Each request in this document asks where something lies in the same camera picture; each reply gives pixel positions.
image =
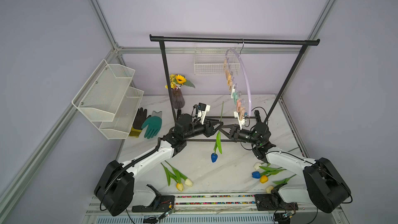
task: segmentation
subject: black mounting plate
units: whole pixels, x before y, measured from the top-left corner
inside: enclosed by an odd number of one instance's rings
[[[160,197],[160,202],[167,201],[167,202],[170,202],[172,205],[174,205],[174,199],[175,199],[175,196],[173,196],[173,195],[162,195]],[[133,206],[131,208],[131,211],[135,212],[135,213],[137,213],[137,212],[162,212],[163,213],[163,212],[166,212],[166,210],[170,209],[169,206],[170,206],[170,204],[168,204],[168,203],[162,203],[159,205],[159,207],[155,211],[153,211],[150,207]]]
[[[277,209],[282,209],[285,208],[286,210],[293,210],[293,208],[290,206],[289,203],[286,203],[285,206],[281,205],[279,208],[275,208],[272,206],[271,202],[271,194],[261,194],[261,195],[254,195],[254,198],[256,199],[256,206],[258,211],[271,211],[271,210],[277,210]],[[296,202],[292,202],[291,205],[295,207],[294,210],[299,210],[299,207],[297,206]]]

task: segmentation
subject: wall-mounted shelf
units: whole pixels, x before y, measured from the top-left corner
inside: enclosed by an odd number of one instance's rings
[[[135,70],[103,60],[101,73],[86,94],[79,93],[72,104],[107,139],[125,139],[131,130],[144,92],[130,87]]]

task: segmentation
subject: colorful gravel strip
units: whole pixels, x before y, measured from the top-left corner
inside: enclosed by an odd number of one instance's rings
[[[176,198],[201,198],[201,197],[254,197],[254,195],[178,195]]]
[[[251,202],[176,202],[175,205],[204,205],[204,204],[254,204],[255,201]]]

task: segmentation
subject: black rack pole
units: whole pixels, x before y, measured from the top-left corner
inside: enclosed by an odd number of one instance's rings
[[[268,114],[267,114],[267,116],[266,116],[266,119],[264,120],[264,123],[267,122],[269,116],[271,115],[272,111],[274,110],[274,108],[275,108],[275,106],[276,106],[276,103],[278,103],[278,100],[281,98],[283,91],[285,90],[287,84],[289,83],[290,78],[293,76],[293,73],[295,72],[297,66],[299,65],[299,63],[300,63],[300,61],[301,61],[301,58],[302,58],[302,56],[304,55],[304,53],[305,53],[305,51],[307,50],[307,48],[308,48],[308,45],[303,45],[303,46],[301,47],[301,49],[300,49],[300,51],[299,51],[299,53],[298,53],[298,55],[297,55],[297,58],[296,58],[295,62],[293,63],[292,68],[290,69],[289,73],[287,74],[287,77],[286,77],[285,81],[283,82],[283,85],[282,85],[282,87],[281,87],[281,90],[279,91],[279,93],[278,93],[278,95],[276,96],[274,102],[272,103],[272,106],[271,106],[271,108],[270,108],[270,110],[269,110],[269,112],[268,112]]]
[[[160,45],[160,50],[162,52],[164,73],[166,74],[167,88],[169,91],[170,104],[172,105],[174,123],[176,123],[177,117],[176,117],[176,111],[174,110],[174,107],[173,107],[172,86],[170,84],[169,67],[167,66],[166,47],[164,46],[163,41],[159,41],[159,45]]]
[[[267,40],[243,38],[196,38],[196,37],[156,37],[149,35],[152,42],[213,42],[213,43],[243,43],[248,44],[282,44],[282,45],[308,45],[316,46],[318,40]]]
[[[301,58],[303,57],[308,46],[317,46],[320,42],[319,39],[317,39],[317,40],[302,40],[302,41],[300,41],[300,40],[267,40],[267,39],[244,39],[243,40],[243,38],[158,37],[158,36],[152,36],[152,35],[149,35],[149,38],[150,38],[151,42],[159,42],[159,45],[160,45],[160,50],[162,52],[162,58],[163,58],[164,72],[166,74],[167,87],[168,87],[168,91],[169,91],[170,103],[172,105],[174,122],[176,122],[177,118],[176,118],[176,111],[174,110],[173,103],[172,103],[173,102],[172,91],[171,91],[171,85],[170,85],[169,69],[167,67],[166,48],[165,48],[164,42],[243,43],[243,41],[244,41],[245,43],[250,43],[250,44],[301,45],[301,49],[297,55],[297,58],[296,58],[295,62],[293,63],[293,66],[290,69],[289,74],[287,75],[285,81],[283,82],[281,90],[279,91],[274,102],[272,103],[272,106],[266,116],[266,119],[264,120],[264,123],[266,123],[267,120],[269,119],[272,111],[274,110],[276,104],[278,103],[279,99],[281,98],[282,93],[284,92],[285,88],[287,87],[287,84],[289,83],[291,77],[293,76],[293,73],[295,72],[297,66],[299,65]]]

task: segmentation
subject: sunflower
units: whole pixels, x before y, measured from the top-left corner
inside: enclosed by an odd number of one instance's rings
[[[182,75],[176,75],[176,81],[178,84],[182,84],[185,83],[187,79],[185,79],[185,77],[183,77]]]

